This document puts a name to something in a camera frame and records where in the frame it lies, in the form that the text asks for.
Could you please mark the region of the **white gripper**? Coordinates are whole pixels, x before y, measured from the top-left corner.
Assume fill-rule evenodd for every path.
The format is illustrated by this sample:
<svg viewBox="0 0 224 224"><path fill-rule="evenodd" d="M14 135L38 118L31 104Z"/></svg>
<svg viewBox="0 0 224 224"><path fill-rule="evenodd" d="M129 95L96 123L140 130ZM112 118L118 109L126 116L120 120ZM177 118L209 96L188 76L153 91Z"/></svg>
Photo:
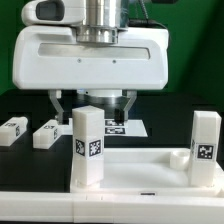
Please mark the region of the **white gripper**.
<svg viewBox="0 0 224 224"><path fill-rule="evenodd" d="M68 27L29 26L17 40L13 82L20 89L46 89L59 125L70 112L59 99L61 90L122 90L114 119L126 122L137 99L135 90L160 90L168 81L168 31L130 28L112 45L79 43Z"/></svg>

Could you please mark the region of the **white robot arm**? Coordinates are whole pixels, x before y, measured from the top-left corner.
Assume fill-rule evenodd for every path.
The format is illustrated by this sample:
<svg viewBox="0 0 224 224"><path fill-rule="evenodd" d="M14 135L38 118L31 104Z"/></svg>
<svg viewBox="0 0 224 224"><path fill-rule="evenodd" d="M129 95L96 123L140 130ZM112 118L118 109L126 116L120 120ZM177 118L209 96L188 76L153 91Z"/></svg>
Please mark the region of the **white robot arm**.
<svg viewBox="0 0 224 224"><path fill-rule="evenodd" d="M119 101L127 119L139 90L168 82L169 31L147 17L131 19L129 0L32 0L14 50L13 83L47 90L56 120L67 121L58 98L75 90L95 104Z"/></svg>

